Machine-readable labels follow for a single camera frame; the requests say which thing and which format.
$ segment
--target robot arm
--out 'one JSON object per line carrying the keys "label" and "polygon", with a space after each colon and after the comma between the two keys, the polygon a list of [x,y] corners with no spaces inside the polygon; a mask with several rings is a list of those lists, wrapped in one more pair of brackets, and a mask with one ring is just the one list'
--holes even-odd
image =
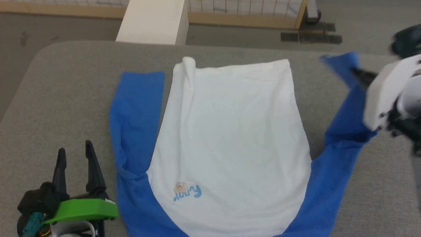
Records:
{"label": "robot arm", "polygon": [[421,156],[421,54],[386,65],[378,75],[353,73],[367,90],[363,119],[367,128],[407,136],[414,143],[414,154]]}
{"label": "robot arm", "polygon": [[117,205],[107,195],[104,177],[92,142],[85,142],[88,159],[86,193],[74,197],[66,189],[66,152],[59,150],[53,182],[27,191],[19,203],[20,237],[105,237],[104,220],[118,217]]}

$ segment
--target bear graphic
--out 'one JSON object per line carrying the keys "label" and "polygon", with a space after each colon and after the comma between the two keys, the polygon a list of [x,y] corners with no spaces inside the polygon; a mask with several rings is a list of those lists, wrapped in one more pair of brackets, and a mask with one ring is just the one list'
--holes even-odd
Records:
{"label": "bear graphic", "polygon": [[178,182],[174,188],[175,193],[185,193],[187,192],[187,186],[185,183]]}

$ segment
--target gray table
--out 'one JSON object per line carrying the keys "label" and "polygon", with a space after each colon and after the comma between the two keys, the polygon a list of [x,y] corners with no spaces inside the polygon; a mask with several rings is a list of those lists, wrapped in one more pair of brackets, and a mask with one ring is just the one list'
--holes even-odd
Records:
{"label": "gray table", "polygon": [[[57,151],[67,152],[67,190],[81,194],[87,182],[85,139],[90,139],[111,198],[116,171],[108,115],[121,74],[165,72],[165,108],[172,70],[183,56],[197,67],[290,60],[295,94],[312,157],[322,151],[324,131],[348,89],[318,60],[321,53],[241,48],[151,46],[115,42],[66,42],[43,49],[30,65],[0,123],[2,236],[14,236],[24,192],[52,179]],[[380,70],[392,57],[362,55]],[[380,133],[355,166],[333,237],[421,236],[410,144]],[[106,223],[107,236],[126,236],[121,219]]]}

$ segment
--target printed logo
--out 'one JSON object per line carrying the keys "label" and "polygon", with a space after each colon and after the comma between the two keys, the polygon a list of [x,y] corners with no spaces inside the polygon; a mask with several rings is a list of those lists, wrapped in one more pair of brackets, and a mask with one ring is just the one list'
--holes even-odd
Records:
{"label": "printed logo", "polygon": [[187,189],[187,185],[185,183],[177,183],[176,187],[174,188],[174,192],[176,193],[176,197],[174,197],[174,201],[179,200],[183,197],[190,196],[190,192],[194,192],[195,195],[193,195],[195,198],[198,198],[202,195],[202,190],[200,190],[199,185],[196,185],[196,187],[191,186],[189,189]]}

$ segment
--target blue sleeve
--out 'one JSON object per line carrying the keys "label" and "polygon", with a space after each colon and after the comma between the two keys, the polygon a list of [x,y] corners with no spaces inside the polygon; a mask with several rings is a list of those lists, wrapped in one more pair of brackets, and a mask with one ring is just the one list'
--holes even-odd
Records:
{"label": "blue sleeve", "polygon": [[350,87],[350,91],[325,134],[323,153],[311,164],[303,204],[281,237],[328,237],[332,232],[346,185],[362,147],[377,133],[362,123],[365,91],[351,68],[358,68],[355,53],[322,57]]}
{"label": "blue sleeve", "polygon": [[355,141],[361,145],[367,143],[376,133],[362,123],[365,91],[358,86],[356,78],[351,73],[352,68],[359,68],[358,55],[348,53],[335,57],[323,56],[321,60],[329,65],[350,88],[348,96],[326,130],[325,147],[339,141]]}
{"label": "blue sleeve", "polygon": [[124,73],[110,109],[118,207],[133,237],[186,237],[155,199],[146,174],[158,135],[164,78],[163,72]]}

